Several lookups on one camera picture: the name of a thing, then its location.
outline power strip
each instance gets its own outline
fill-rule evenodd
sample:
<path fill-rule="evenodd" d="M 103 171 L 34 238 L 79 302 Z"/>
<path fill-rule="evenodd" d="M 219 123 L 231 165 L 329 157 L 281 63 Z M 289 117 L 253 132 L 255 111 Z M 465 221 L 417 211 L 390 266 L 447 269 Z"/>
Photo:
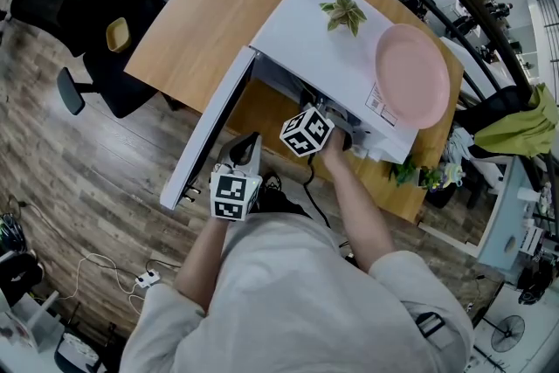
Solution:
<path fill-rule="evenodd" d="M 153 284 L 157 283 L 157 281 L 159 281 L 160 279 L 161 276 L 159 275 L 159 273 L 157 271 L 154 271 L 153 269 L 150 269 L 143 275 L 140 275 L 136 278 L 136 285 L 138 285 L 142 289 L 145 289 L 146 287 L 150 287 Z"/>

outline black chair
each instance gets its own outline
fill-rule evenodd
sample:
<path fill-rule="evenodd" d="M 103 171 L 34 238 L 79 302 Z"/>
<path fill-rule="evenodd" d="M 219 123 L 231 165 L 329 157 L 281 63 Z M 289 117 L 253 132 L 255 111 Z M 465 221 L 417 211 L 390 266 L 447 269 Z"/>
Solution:
<path fill-rule="evenodd" d="M 504 87 L 481 103 L 465 110 L 456 111 L 454 121 L 473 135 L 496 121 L 505 118 L 507 115 L 533 109 L 523 98 L 521 89 L 518 86 Z M 476 145 L 471 146 L 469 149 L 470 153 L 478 159 L 485 159 L 496 155 Z"/>
<path fill-rule="evenodd" d="M 495 123 L 496 121 L 506 117 L 509 114 L 524 112 L 533 109 L 522 98 L 521 90 L 517 86 L 508 86 L 494 93 L 481 103 L 469 107 L 468 109 L 456 111 L 454 121 L 464 128 L 469 134 L 476 134 L 483 128 Z M 487 159 L 495 157 L 495 153 L 490 153 L 477 145 L 472 145 L 470 154 L 476 159 Z M 487 187 L 487 181 L 478 173 L 475 179 L 469 177 L 464 179 L 464 185 L 472 192 L 468 199 L 467 208 L 469 210 L 475 207 L 481 193 Z"/>
<path fill-rule="evenodd" d="M 84 66 L 91 76 L 91 84 L 75 83 L 64 67 L 57 83 L 60 96 L 68 110 L 77 115 L 85 106 L 81 94 L 99 93 L 116 118 L 124 118 L 153 97 L 157 90 L 124 72 L 136 46 L 159 13 L 153 0 L 131 0 L 123 5 L 132 38 L 130 46 L 121 53 L 108 50 L 105 39 L 84 54 Z"/>
<path fill-rule="evenodd" d="M 155 0 L 12 0 L 10 11 L 15 19 L 59 39 L 73 56 L 84 54 L 93 84 L 75 84 L 67 69 L 58 80 L 63 101 L 73 114 L 85 104 L 81 93 L 98 92 L 113 114 L 122 118 L 157 92 L 126 74 L 124 67 L 161 8 Z M 112 53 L 107 49 L 106 29 L 118 17 L 127 19 L 132 44 L 122 53 Z"/>

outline hand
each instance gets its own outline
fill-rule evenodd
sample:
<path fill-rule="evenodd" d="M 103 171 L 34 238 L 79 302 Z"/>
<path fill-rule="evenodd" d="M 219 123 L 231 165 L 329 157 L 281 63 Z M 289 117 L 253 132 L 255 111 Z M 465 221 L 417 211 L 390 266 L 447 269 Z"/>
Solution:
<path fill-rule="evenodd" d="M 345 138 L 345 131 L 334 128 L 328 137 L 326 145 L 321 151 L 322 161 L 330 173 L 332 173 L 333 169 L 338 168 L 346 162 L 346 158 L 343 155 L 343 141 Z"/>

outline fan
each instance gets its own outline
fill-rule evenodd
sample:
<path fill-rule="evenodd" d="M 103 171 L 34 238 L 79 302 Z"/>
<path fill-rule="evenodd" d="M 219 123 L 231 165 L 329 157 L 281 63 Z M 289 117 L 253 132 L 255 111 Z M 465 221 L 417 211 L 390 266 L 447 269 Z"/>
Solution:
<path fill-rule="evenodd" d="M 491 336 L 491 347 L 497 353 L 505 353 L 513 349 L 524 335 L 524 319 L 519 315 L 509 315 L 500 321 L 499 325 L 493 325 L 488 319 L 483 318 L 489 325 L 495 328 Z"/>

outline pink plate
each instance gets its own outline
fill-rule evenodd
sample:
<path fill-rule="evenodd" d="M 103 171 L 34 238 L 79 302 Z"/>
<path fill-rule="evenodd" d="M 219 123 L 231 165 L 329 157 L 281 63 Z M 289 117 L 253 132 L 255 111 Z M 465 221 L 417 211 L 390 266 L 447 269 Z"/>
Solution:
<path fill-rule="evenodd" d="M 448 106 L 450 80 L 443 55 L 418 28 L 396 24 L 376 48 L 378 89 L 397 118 L 414 128 L 436 124 Z"/>

